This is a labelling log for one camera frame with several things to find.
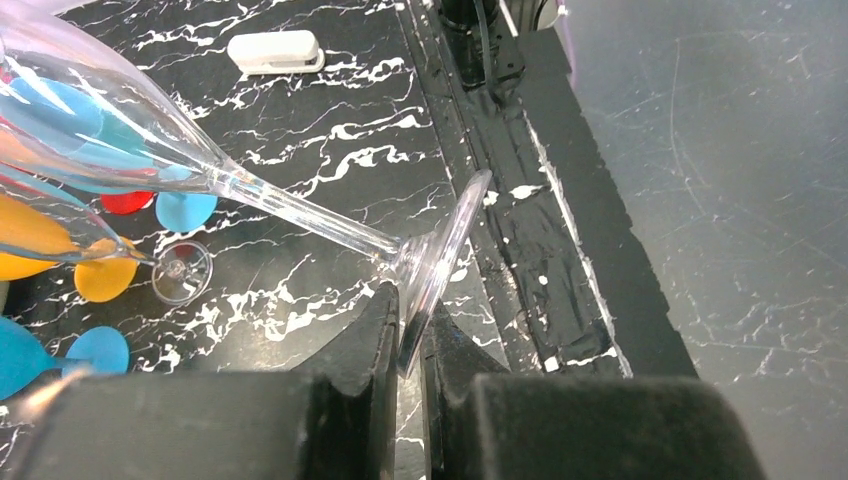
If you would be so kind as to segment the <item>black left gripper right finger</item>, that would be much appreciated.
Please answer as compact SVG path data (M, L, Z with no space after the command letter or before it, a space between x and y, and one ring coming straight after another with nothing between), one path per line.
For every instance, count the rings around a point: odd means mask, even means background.
M728 402L687 378L519 373L444 307L421 347L431 479L761 479Z

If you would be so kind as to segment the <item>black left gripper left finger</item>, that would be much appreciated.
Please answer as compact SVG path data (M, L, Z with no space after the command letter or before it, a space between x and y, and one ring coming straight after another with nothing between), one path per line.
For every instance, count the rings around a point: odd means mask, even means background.
M399 295L290 370L91 377L14 458L17 479L389 479Z

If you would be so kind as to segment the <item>yellow plastic wine glass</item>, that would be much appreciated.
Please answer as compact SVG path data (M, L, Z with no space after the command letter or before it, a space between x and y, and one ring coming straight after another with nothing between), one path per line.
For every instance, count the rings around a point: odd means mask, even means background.
M1 275L24 278L60 263L74 265L79 295L95 303L124 292L144 253L119 236L87 204L59 187L12 165L38 156L11 134L1 134Z

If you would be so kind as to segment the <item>clear wine glass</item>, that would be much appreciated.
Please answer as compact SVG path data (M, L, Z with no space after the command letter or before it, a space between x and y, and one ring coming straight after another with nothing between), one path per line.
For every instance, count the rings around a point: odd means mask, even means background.
M449 220L401 239L297 197L226 154L155 82L93 36L19 1L1 5L1 159L76 187L211 194L275 215L392 271L408 376L492 174L475 172Z
M74 265L76 290L95 303L121 295L140 265L152 269L156 295L171 305L197 298L213 273L204 245L183 241L157 256L144 253L73 195L3 165L1 278L26 278L60 263Z

